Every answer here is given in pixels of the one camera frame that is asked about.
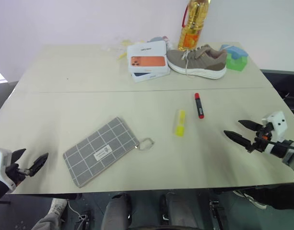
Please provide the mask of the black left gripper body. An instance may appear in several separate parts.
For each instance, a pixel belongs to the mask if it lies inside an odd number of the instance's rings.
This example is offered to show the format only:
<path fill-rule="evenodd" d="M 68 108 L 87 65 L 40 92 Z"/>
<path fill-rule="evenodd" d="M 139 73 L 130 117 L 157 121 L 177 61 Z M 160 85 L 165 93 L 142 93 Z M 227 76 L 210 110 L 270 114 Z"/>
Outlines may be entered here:
<path fill-rule="evenodd" d="M 19 164 L 17 163 L 12 163 L 10 166 L 6 167 L 6 175 L 16 186 L 23 182 L 27 176 L 31 177 L 30 171 L 19 169 Z"/>

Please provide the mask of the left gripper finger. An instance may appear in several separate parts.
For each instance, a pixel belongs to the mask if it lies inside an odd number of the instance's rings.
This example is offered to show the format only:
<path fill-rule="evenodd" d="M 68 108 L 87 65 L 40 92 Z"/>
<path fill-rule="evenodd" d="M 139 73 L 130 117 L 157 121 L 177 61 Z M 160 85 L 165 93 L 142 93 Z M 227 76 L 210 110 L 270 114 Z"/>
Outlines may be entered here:
<path fill-rule="evenodd" d="M 26 149 L 19 149 L 12 153 L 12 164 L 16 164 L 16 162 L 21 158 L 23 153 L 26 151 Z"/>
<path fill-rule="evenodd" d="M 48 159 L 48 153 L 39 156 L 33 163 L 33 165 L 28 169 L 28 176 L 33 177 L 46 163 Z"/>

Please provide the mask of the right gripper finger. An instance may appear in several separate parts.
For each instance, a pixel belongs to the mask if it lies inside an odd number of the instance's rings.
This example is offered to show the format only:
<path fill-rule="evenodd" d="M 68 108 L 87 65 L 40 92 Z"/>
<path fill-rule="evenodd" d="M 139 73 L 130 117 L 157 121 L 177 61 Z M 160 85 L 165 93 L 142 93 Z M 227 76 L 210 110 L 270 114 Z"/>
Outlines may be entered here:
<path fill-rule="evenodd" d="M 240 124 L 242 124 L 244 127 L 246 127 L 247 129 L 252 130 L 252 131 L 259 131 L 260 129 L 262 129 L 262 125 L 254 122 L 254 121 L 238 120 L 238 122 Z"/>
<path fill-rule="evenodd" d="M 249 150 L 252 147 L 250 140 L 242 137 L 240 134 L 228 130 L 224 130 L 223 132 L 229 139 L 243 146 L 245 149 Z"/>

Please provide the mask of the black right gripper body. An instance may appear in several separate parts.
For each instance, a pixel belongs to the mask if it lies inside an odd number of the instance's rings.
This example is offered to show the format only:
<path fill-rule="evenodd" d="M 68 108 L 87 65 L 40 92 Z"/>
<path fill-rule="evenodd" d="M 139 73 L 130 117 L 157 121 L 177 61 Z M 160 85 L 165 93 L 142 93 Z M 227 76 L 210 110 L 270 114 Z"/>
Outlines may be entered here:
<path fill-rule="evenodd" d="M 252 147 L 247 150 L 251 153 L 254 150 L 259 152 L 263 152 L 272 138 L 272 130 L 274 130 L 272 123 L 267 123 L 266 125 L 262 125 L 262 129 L 256 131 L 256 137 L 254 138 Z"/>

